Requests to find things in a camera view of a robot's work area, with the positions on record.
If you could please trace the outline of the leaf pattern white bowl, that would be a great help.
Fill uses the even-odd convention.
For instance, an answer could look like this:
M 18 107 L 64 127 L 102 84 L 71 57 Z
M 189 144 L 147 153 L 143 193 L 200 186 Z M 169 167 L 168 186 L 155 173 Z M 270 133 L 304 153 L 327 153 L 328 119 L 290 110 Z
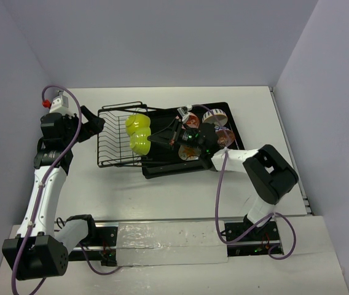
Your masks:
M 180 146 L 178 150 L 179 158 L 184 161 L 198 160 L 200 153 L 199 149 L 189 146 Z

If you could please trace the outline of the orange floral bowl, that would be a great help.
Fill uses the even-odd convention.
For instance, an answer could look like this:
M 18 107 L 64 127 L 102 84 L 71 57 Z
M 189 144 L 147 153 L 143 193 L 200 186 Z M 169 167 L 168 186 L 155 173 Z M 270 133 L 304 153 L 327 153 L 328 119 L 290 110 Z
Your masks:
M 190 112 L 185 124 L 190 128 L 198 128 L 200 119 L 194 113 Z

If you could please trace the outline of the white square bowl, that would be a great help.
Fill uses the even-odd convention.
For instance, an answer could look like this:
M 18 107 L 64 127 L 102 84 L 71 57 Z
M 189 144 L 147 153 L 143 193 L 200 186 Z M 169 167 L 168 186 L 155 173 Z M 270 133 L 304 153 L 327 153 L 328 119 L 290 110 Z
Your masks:
M 148 137 L 151 136 L 149 127 L 141 127 L 130 137 L 130 149 L 138 155 L 147 155 L 151 148 L 151 142 Z

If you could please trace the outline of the green bowl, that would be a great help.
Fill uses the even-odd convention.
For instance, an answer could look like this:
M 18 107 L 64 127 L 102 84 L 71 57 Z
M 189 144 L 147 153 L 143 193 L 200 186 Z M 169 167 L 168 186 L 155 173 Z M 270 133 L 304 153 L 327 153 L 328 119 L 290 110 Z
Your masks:
M 128 136 L 134 134 L 140 128 L 150 127 L 151 120 L 144 114 L 132 114 L 125 120 L 125 131 Z

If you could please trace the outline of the white bowl pink rim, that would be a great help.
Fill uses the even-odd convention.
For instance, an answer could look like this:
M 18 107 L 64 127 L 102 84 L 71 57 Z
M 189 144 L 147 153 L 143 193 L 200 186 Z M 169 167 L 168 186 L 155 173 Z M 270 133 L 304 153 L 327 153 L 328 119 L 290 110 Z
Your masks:
M 228 122 L 227 114 L 221 109 L 210 109 L 204 113 L 202 122 L 224 126 Z

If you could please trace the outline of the orange blue geometric bowl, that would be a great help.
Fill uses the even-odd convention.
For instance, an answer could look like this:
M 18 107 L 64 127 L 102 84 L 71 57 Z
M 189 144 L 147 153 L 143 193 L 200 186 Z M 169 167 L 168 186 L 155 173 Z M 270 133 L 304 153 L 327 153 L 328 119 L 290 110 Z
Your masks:
M 235 141 L 235 134 L 230 129 L 223 127 L 216 127 L 216 134 L 218 136 L 218 145 L 224 148 L 230 146 Z

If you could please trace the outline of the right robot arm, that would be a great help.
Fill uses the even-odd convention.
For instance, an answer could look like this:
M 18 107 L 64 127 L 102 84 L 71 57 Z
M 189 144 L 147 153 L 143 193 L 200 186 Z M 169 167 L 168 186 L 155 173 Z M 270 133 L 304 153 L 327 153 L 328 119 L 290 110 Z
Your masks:
M 230 149 L 219 139 L 217 129 L 209 123 L 202 123 L 198 128 L 182 128 L 176 120 L 147 138 L 167 149 L 178 146 L 198 149 L 198 159 L 207 169 L 248 175 L 257 197 L 244 218 L 245 235 L 258 240 L 266 233 L 265 224 L 273 217 L 277 204 L 298 183 L 298 174 L 272 145 L 252 150 Z

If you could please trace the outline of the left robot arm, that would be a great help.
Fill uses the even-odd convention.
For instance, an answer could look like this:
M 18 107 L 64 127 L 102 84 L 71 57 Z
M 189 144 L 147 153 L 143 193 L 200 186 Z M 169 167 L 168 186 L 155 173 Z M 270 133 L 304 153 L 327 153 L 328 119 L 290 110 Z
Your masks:
M 99 134 L 104 120 L 80 107 L 78 114 L 52 111 L 41 117 L 42 137 L 34 158 L 34 186 L 25 218 L 15 238 L 4 241 L 2 253 L 14 280 L 58 277 L 68 268 L 69 254 L 79 243 L 91 245 L 98 229 L 89 214 L 71 216 L 59 233 L 54 219 L 61 189 L 73 159 L 72 146 Z

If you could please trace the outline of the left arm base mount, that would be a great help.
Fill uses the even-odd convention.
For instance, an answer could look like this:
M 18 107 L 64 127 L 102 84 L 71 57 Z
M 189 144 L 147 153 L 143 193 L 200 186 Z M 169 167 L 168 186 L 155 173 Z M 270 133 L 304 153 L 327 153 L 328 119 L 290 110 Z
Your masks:
M 115 267 L 117 226 L 97 227 L 90 215 L 72 216 L 66 221 L 56 219 L 55 239 L 68 251 L 68 261 L 100 261 L 102 266 Z

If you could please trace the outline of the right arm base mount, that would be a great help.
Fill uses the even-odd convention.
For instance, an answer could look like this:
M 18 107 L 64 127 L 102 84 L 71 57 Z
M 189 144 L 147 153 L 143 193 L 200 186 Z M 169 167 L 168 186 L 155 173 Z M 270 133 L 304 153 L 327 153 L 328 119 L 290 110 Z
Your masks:
M 232 241 L 246 229 L 243 222 L 225 222 L 221 231 L 223 239 Z M 283 254 L 281 239 L 275 221 L 269 221 L 262 229 L 254 229 L 236 244 L 227 246 L 228 257 Z

